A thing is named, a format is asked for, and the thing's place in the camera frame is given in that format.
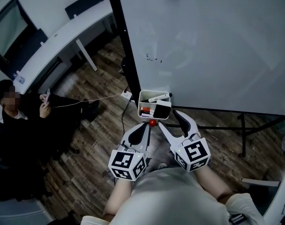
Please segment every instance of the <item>marker pen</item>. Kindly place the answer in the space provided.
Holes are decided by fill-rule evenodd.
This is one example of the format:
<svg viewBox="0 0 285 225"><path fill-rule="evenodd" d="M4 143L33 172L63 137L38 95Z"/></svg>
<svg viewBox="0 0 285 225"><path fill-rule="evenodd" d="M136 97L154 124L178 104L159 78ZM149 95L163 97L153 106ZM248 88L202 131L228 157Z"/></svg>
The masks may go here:
<svg viewBox="0 0 285 225"><path fill-rule="evenodd" d="M150 114L150 115L153 115L153 114L154 114L154 112L141 111L141 114Z"/></svg>
<svg viewBox="0 0 285 225"><path fill-rule="evenodd" d="M143 100L142 102L143 103L153 103L157 100L162 100L162 99L166 99L166 98L169 98L169 97L172 97L172 94L171 93L166 93L166 94L163 94L163 95L160 95L160 96L157 96L157 97L153 97L153 98L150 98L150 99L147 99L147 100Z"/></svg>
<svg viewBox="0 0 285 225"><path fill-rule="evenodd" d="M144 113L142 113L141 116L142 116L142 117L146 117L146 118L153 118L153 117L154 117L153 115L144 114Z"/></svg>
<svg viewBox="0 0 285 225"><path fill-rule="evenodd" d="M148 107L141 107L140 110L145 111L145 112L155 112L154 109L150 109Z"/></svg>

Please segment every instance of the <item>power strip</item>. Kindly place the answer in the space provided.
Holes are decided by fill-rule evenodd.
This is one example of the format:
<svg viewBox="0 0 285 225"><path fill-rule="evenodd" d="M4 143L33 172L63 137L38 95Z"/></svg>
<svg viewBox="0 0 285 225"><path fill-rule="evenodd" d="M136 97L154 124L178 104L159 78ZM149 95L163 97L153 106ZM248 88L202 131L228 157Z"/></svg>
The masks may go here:
<svg viewBox="0 0 285 225"><path fill-rule="evenodd" d="M126 92L122 91L121 96L129 100L132 97L132 93L130 93L129 91Z"/></svg>

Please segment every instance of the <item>smartphone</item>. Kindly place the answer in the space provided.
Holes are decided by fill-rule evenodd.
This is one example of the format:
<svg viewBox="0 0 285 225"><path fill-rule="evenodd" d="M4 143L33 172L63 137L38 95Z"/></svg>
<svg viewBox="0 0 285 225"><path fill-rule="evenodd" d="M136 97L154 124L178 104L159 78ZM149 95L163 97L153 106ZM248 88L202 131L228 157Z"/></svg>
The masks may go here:
<svg viewBox="0 0 285 225"><path fill-rule="evenodd" d="M49 97L50 97L50 90L47 89L46 97L45 97L45 103L49 102Z"/></svg>

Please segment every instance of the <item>white shirt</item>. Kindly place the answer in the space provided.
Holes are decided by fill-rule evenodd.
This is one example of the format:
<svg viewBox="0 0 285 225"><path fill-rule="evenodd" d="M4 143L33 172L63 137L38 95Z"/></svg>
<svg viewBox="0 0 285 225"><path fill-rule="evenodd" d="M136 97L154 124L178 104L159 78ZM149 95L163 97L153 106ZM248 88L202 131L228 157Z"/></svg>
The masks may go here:
<svg viewBox="0 0 285 225"><path fill-rule="evenodd" d="M250 194L235 194L224 205L206 192L193 173L182 168L151 172L134 184L131 197L111 225L228 225L230 215L244 214L243 224L263 225ZM81 225L108 225L85 216Z"/></svg>
<svg viewBox="0 0 285 225"><path fill-rule="evenodd" d="M23 112L21 112L21 111L19 111L18 110L18 114L17 114L17 116L16 117L14 117L15 119L25 119L25 120L28 120L29 118L27 117L27 116L25 116L24 115L24 113Z"/></svg>

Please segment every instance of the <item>desk leg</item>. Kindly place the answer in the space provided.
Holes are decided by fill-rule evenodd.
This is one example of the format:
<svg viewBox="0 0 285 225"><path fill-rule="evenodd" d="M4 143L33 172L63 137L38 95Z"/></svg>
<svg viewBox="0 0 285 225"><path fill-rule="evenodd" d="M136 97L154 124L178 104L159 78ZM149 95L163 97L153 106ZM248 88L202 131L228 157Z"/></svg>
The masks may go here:
<svg viewBox="0 0 285 225"><path fill-rule="evenodd" d="M84 48L83 44L81 43L80 39L76 40L76 43L78 47L81 49L83 55L86 57L87 61L90 63L91 67L94 69L94 71L97 71L97 67L95 66L94 62L92 61L91 57L89 56L88 52Z"/></svg>
<svg viewBox="0 0 285 225"><path fill-rule="evenodd" d="M105 25L105 28L106 30L109 32L109 33L113 33L112 29L111 29L111 26L110 26L110 23L109 23L109 19L108 18L105 18L104 19L104 25Z"/></svg>
<svg viewBox="0 0 285 225"><path fill-rule="evenodd" d="M78 57L80 60L82 60L83 58L82 58L82 56L80 55L80 53L77 51L77 47L76 47L76 45L75 45L74 43L71 44L71 48L72 48L72 50L75 52L75 54L77 55L77 57Z"/></svg>

